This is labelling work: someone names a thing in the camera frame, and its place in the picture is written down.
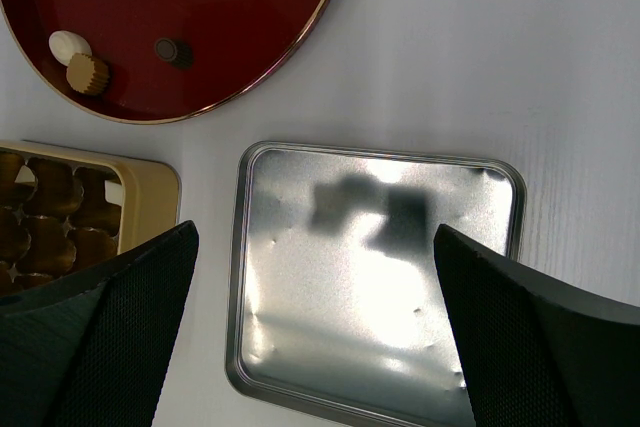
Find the white rectangular chocolate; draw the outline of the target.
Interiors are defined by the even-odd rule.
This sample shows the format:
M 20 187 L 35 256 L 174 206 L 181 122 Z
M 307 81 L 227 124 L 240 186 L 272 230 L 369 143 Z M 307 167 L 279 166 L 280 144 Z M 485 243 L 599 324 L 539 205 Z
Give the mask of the white rectangular chocolate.
M 124 202 L 124 188 L 114 181 L 104 182 L 105 200 L 109 204 L 122 206 Z

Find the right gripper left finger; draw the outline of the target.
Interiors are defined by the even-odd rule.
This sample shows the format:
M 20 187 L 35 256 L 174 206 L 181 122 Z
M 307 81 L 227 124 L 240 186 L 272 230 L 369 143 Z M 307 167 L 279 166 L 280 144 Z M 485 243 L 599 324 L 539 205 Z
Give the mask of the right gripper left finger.
M 198 230 L 185 221 L 108 261 L 2 297 L 2 425 L 151 425 L 198 248 Z

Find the silver square tin lid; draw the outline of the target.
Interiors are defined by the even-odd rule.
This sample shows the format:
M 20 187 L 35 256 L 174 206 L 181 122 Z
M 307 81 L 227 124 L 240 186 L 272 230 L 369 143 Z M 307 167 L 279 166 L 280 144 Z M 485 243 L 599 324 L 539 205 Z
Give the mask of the silver square tin lid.
M 449 225 L 517 258 L 521 175 L 491 159 L 284 142 L 243 154 L 225 370 L 241 394 L 351 426 L 470 426 L 434 262 Z

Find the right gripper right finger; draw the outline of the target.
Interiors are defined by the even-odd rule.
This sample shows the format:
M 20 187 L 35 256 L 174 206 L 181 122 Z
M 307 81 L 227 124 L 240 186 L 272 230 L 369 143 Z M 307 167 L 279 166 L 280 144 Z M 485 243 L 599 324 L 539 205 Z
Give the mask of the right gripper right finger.
M 434 258 L 477 425 L 638 425 L 638 307 L 445 224 Z

